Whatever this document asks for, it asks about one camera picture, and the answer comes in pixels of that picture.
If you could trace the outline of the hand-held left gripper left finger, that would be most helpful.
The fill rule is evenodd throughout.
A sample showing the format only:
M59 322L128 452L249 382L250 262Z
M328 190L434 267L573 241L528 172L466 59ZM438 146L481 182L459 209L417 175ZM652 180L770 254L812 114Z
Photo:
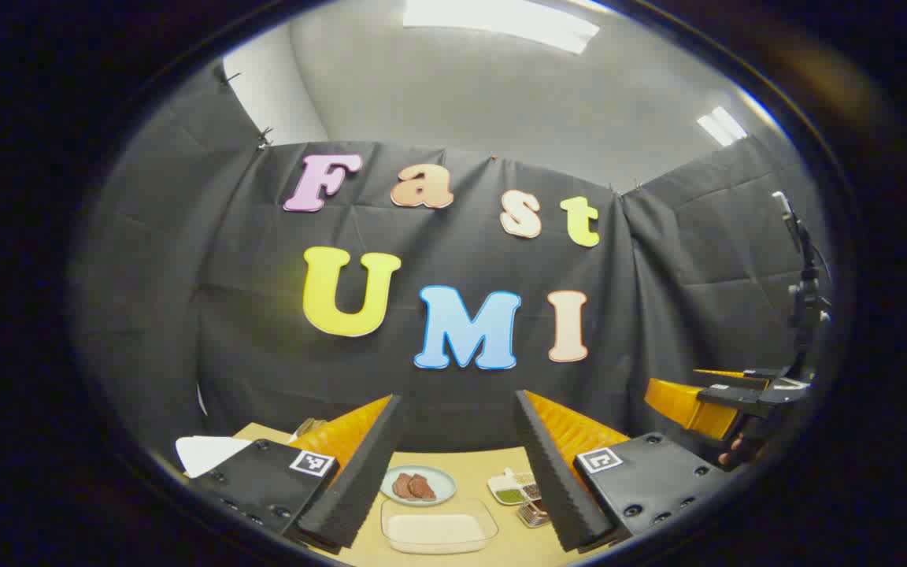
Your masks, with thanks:
M284 445L247 441L191 491L282 539L337 554L355 542L405 431L401 396L352 410Z

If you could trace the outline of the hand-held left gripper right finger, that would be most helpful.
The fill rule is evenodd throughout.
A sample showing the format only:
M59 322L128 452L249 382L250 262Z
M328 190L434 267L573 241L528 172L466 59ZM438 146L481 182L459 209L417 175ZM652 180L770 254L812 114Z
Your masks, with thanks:
M559 544L584 553L640 537L714 500L731 474L661 433L628 438L519 390L518 439Z

